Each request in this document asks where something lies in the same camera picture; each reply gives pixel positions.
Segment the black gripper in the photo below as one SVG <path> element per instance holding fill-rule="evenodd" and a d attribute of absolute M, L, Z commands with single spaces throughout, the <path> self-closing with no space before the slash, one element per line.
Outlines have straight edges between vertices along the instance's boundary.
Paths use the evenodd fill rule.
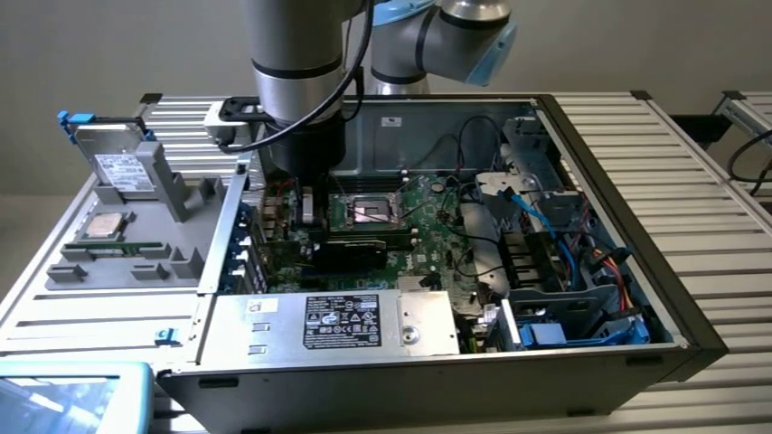
<path fill-rule="evenodd" d="M 269 146 L 273 165 L 294 178 L 300 227 L 322 223 L 328 204 L 328 174 L 346 152 L 345 121 L 326 120 L 301 127 Z"/>

